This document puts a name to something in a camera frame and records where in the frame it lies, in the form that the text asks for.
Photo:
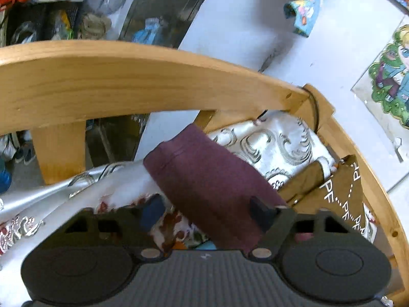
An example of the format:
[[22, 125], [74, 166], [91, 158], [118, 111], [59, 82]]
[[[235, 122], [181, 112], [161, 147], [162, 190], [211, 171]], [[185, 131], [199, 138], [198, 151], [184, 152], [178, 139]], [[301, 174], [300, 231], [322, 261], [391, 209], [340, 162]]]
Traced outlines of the white floral pillow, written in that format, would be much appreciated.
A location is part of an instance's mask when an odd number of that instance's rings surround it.
[[[258, 120], [236, 123], [209, 133], [209, 138], [248, 163], [279, 190], [308, 165], [316, 163], [326, 178], [335, 168], [334, 158], [317, 135], [300, 118], [271, 111]], [[28, 293], [19, 269], [32, 240], [45, 235], [64, 220], [64, 210], [81, 204], [96, 207], [107, 198], [109, 208], [140, 200], [153, 193], [169, 196], [170, 187], [186, 194], [189, 186], [220, 178], [223, 191], [241, 178], [233, 164], [199, 159], [198, 142], [177, 135], [159, 144], [141, 161], [99, 166], [56, 184], [4, 193], [1, 196], [1, 305], [17, 306]]]

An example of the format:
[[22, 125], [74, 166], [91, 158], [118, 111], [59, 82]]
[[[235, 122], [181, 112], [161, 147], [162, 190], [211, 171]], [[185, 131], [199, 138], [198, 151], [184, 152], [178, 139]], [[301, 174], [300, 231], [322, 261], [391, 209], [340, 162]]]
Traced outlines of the blond anime character poster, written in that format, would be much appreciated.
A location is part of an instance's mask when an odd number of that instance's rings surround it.
[[408, 175], [408, 17], [351, 88], [362, 109], [365, 152], [387, 190]]

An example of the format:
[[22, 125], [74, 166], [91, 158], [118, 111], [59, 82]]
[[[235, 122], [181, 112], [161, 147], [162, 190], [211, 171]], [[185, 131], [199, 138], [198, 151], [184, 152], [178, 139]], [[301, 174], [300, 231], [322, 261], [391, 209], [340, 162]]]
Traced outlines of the maroon long-sleeve shirt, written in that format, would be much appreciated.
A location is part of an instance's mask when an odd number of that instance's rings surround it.
[[194, 124], [160, 143], [143, 165], [175, 208], [219, 249], [249, 253], [261, 240], [264, 233], [249, 213], [251, 197], [285, 205], [254, 167]]

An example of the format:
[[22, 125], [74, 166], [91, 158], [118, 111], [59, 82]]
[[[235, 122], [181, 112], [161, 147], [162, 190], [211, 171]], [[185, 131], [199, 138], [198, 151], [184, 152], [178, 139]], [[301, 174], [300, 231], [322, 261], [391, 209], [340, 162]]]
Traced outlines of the brown PF patterned blanket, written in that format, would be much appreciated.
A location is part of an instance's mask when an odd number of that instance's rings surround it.
[[327, 209], [367, 240], [374, 240], [377, 228], [363, 201], [360, 168], [355, 155], [348, 155], [335, 165], [320, 157], [278, 192], [298, 213]]

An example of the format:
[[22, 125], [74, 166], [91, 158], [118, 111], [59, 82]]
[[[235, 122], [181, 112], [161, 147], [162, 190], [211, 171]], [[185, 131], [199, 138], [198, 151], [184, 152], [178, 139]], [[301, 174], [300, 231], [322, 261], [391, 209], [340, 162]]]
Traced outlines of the curled blue anime poster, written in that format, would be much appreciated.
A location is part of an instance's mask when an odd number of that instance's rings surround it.
[[309, 37], [325, 0], [294, 0], [283, 6], [286, 19], [293, 19], [294, 33]]

